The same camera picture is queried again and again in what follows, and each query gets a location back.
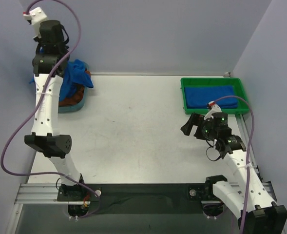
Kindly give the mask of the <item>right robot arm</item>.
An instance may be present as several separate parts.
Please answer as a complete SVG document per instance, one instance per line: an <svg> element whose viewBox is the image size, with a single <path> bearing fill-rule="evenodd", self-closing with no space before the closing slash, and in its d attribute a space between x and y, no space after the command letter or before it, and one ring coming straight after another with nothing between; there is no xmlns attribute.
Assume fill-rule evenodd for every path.
<svg viewBox="0 0 287 234"><path fill-rule="evenodd" d="M191 114L181 127L188 136L197 127L194 137L212 142L218 159L230 168L240 191L236 191L224 176L207 177L208 194L221 200L238 220L242 234L280 234L287 220L284 205L278 205L268 193L249 162L249 152L242 139L228 126L228 114L213 113L210 117Z"/></svg>

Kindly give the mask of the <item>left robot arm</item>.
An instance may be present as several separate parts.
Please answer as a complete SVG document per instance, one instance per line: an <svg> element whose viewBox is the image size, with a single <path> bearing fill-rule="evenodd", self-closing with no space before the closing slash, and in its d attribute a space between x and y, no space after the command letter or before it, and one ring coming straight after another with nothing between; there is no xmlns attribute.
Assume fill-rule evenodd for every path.
<svg viewBox="0 0 287 234"><path fill-rule="evenodd" d="M58 127L59 94L67 67L68 46L64 39L63 26L58 20L39 24L40 37L33 58L33 73L36 86L36 112L30 135L24 142L42 153L61 174L63 187L76 186L82 181L70 156L72 138L60 134Z"/></svg>

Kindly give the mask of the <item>pile of blue towels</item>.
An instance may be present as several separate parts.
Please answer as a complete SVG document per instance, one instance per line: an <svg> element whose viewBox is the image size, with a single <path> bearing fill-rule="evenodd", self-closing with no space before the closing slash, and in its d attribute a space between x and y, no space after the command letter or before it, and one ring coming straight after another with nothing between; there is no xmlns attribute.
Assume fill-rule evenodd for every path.
<svg viewBox="0 0 287 234"><path fill-rule="evenodd" d="M71 98L77 91L77 84L87 88L94 87L91 76L86 71L86 64L79 59L67 63L60 88L59 101Z"/></svg>

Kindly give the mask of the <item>orange brown towel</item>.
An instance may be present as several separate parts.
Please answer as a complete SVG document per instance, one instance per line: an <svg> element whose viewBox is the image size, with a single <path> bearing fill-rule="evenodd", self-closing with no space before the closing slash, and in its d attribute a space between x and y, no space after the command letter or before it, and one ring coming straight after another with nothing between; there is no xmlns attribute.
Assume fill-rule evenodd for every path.
<svg viewBox="0 0 287 234"><path fill-rule="evenodd" d="M82 99L85 92L85 89L88 89L87 87L83 87L82 85L76 85L77 91L71 98L66 98L64 101L59 101L58 106L61 107L72 107L78 105Z"/></svg>

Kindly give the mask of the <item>teal plastic basket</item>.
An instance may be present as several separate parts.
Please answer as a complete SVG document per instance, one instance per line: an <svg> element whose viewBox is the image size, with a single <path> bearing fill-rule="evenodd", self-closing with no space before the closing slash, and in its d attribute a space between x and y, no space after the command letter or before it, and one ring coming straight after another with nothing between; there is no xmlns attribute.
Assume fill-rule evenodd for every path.
<svg viewBox="0 0 287 234"><path fill-rule="evenodd" d="M85 89L83 99L78 105L72 106L72 107L61 107L61 108L58 107L58 112L59 113L70 113L70 112L79 111L84 106L86 97L87 97L87 89Z"/></svg>

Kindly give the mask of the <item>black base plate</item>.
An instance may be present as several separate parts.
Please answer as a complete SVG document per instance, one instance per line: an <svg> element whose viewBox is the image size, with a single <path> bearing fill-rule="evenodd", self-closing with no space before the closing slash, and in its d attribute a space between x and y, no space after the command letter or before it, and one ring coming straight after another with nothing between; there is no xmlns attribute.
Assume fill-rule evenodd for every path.
<svg viewBox="0 0 287 234"><path fill-rule="evenodd" d="M95 193L75 187L58 189L57 201L68 202L68 212L96 215L205 214L219 217L227 211L203 183L88 184Z"/></svg>

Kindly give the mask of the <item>aluminium frame rail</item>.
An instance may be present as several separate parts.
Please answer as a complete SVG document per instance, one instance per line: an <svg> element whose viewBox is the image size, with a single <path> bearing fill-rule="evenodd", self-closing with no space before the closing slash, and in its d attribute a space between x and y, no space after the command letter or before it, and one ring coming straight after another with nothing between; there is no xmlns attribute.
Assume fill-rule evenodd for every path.
<svg viewBox="0 0 287 234"><path fill-rule="evenodd" d="M21 184L15 198L15 204L83 204L82 198L61 200L63 194L59 191L59 184Z"/></svg>

